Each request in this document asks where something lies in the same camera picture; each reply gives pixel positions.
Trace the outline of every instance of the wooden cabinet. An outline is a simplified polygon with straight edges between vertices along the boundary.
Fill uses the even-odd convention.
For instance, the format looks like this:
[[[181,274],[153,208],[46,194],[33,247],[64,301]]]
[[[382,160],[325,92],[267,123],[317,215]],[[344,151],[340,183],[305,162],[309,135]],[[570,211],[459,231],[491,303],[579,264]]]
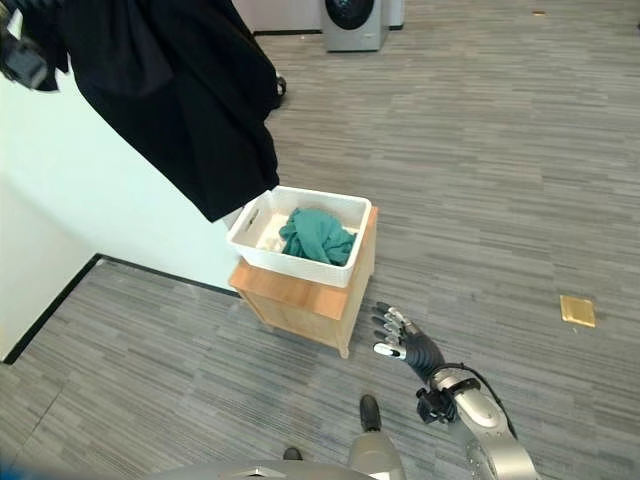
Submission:
[[[229,283],[267,326],[336,348],[349,357],[349,341],[376,254],[378,209],[373,208],[346,288],[331,287],[252,267],[241,260]]]

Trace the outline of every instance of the gray washing machine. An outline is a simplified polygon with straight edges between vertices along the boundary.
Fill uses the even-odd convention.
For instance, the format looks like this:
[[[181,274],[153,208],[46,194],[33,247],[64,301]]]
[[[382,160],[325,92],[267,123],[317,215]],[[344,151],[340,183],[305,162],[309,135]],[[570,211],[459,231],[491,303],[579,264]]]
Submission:
[[[320,0],[328,52],[380,50],[389,31],[389,0]]]

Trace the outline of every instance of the small yellow object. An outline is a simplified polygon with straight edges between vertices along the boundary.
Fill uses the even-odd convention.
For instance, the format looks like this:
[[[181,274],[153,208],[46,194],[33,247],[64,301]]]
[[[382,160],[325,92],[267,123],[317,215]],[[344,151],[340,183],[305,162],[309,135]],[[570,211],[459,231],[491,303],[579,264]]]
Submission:
[[[560,295],[560,308],[565,322],[596,327],[596,314],[591,300]]]

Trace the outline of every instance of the hanging clothing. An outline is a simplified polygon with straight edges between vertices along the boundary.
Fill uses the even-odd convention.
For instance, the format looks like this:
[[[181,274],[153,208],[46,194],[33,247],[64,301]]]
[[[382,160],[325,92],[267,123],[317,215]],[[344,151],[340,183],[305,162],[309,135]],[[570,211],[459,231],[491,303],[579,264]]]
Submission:
[[[279,183],[264,121],[275,69],[230,0],[66,0],[23,10],[23,34],[209,220]]]

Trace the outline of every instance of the white plastic basket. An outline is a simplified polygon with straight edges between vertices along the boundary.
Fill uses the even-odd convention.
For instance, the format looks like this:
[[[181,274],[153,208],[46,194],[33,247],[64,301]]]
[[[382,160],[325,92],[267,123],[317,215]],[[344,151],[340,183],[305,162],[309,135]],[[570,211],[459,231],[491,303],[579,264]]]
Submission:
[[[346,230],[357,233],[345,266],[281,253],[285,242],[279,231],[296,208],[323,210],[340,220]],[[278,186],[244,207],[227,241],[254,267],[344,288],[353,273],[370,212],[371,202],[366,198]]]

